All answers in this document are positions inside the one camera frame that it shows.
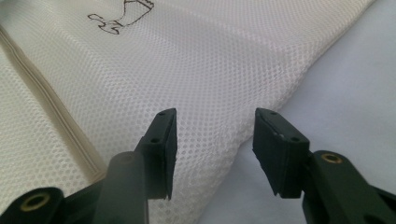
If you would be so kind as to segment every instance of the screw hole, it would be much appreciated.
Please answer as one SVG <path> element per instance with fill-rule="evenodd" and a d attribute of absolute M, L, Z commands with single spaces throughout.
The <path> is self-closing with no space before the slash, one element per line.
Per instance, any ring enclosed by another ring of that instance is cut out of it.
<path fill-rule="evenodd" d="M 21 204 L 21 210 L 23 212 L 34 211 L 44 206 L 50 200 L 50 195 L 47 192 L 37 193 L 30 196 Z"/>
<path fill-rule="evenodd" d="M 321 158 L 329 163 L 337 163 L 338 164 L 338 163 L 343 162 L 343 160 L 341 158 L 339 158 L 338 156 L 336 156 L 334 154 L 330 154 L 330 153 L 321 155 Z"/>
<path fill-rule="evenodd" d="M 364 216 L 364 221 L 366 221 L 367 224 L 385 224 L 380 218 L 371 215 Z"/>
<path fill-rule="evenodd" d="M 153 138 L 153 139 L 151 139 L 150 142 L 151 142 L 151 143 L 159 143 L 159 142 L 160 142 L 160 139 L 158 139 L 158 138 Z"/>

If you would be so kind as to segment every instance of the black drawing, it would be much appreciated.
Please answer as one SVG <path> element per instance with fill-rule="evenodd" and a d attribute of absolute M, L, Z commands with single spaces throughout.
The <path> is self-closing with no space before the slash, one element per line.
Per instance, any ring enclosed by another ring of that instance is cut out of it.
<path fill-rule="evenodd" d="M 98 25 L 101 30 L 113 35 L 119 35 L 120 28 L 135 24 L 154 8 L 154 3 L 149 0 L 124 0 L 123 4 L 123 15 L 115 21 L 105 20 L 97 14 L 88 15 L 88 18 L 101 22 Z"/>

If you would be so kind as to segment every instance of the cloth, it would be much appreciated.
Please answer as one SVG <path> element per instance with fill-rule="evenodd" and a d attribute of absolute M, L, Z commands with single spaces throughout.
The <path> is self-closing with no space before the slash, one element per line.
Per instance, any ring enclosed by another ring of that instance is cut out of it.
<path fill-rule="evenodd" d="M 377 1 L 305 75 L 278 111 L 310 150 L 348 157 L 366 181 L 396 194 L 396 1 Z M 302 199 L 274 196 L 251 139 L 200 217 L 200 224 L 306 223 Z"/>
<path fill-rule="evenodd" d="M 0 213 L 34 188 L 73 193 L 90 183 L 71 144 L 0 45 Z"/>
<path fill-rule="evenodd" d="M 252 135 L 255 108 L 279 109 L 371 2 L 6 0 L 0 25 L 105 161 L 177 109 L 173 199 L 149 213 L 185 224 Z"/>

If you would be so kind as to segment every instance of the white mesh fabric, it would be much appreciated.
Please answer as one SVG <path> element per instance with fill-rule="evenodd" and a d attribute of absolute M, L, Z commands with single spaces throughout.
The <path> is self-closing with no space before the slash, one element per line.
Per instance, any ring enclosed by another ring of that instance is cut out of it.
<path fill-rule="evenodd" d="M 126 26 L 148 9 L 12 0 L 0 22 L 106 161 L 133 149 L 157 112 L 177 109 L 173 199 L 150 202 L 149 212 L 151 223 L 185 224 L 252 135 L 255 108 L 280 108 L 371 2 L 157 0 Z"/>
<path fill-rule="evenodd" d="M 1 213 L 29 190 L 54 186 L 70 194 L 89 183 L 1 45 L 0 153 Z"/>

